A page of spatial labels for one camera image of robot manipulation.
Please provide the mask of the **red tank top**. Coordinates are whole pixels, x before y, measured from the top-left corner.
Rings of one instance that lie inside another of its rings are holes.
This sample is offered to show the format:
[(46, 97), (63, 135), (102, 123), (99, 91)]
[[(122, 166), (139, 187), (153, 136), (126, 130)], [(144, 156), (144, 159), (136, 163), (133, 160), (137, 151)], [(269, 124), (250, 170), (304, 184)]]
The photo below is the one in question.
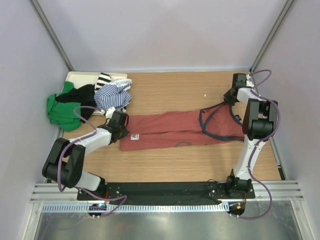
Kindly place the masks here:
[(127, 130), (119, 144), (123, 152), (244, 141), (240, 118), (225, 102), (198, 110), (132, 115)]

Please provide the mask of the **green tank top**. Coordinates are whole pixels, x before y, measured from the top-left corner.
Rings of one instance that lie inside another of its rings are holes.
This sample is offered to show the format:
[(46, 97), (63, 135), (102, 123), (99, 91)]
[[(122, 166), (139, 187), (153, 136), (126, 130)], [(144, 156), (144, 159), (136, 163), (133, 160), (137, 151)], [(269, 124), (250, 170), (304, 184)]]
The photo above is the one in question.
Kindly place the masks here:
[(74, 84), (65, 81), (62, 92), (51, 94), (46, 100), (46, 115), (52, 125), (58, 125), (65, 132), (71, 132), (79, 128), (82, 123), (80, 118), (74, 113), (74, 109), (80, 107), (79, 102), (59, 102), (56, 97), (61, 97), (63, 94), (68, 94), (71, 90), (75, 90)]

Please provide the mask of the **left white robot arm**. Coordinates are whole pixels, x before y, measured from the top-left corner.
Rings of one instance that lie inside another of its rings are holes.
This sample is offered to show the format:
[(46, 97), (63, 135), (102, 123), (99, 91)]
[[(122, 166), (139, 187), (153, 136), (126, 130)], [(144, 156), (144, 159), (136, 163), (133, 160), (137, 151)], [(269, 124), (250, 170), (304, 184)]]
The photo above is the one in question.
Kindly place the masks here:
[(106, 194), (105, 180), (84, 171), (85, 157), (118, 140), (129, 133), (129, 116), (122, 111), (114, 111), (105, 124), (78, 138), (55, 140), (42, 168), (42, 176), (60, 183), (60, 188), (86, 189), (93, 199), (101, 200)]

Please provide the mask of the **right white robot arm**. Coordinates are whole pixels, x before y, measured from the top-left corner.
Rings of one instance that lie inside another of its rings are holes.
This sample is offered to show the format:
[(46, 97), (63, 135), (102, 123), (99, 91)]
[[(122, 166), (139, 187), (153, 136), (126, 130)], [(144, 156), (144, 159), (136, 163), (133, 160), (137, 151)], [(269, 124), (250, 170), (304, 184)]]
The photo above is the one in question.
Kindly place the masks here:
[(244, 73), (235, 73), (230, 90), (223, 96), (228, 103), (241, 102), (246, 106), (242, 121), (244, 146), (225, 185), (225, 192), (231, 198), (240, 198), (251, 191), (253, 169), (260, 151), (275, 135), (281, 120), (278, 102), (258, 94), (255, 87), (247, 83), (249, 78)]

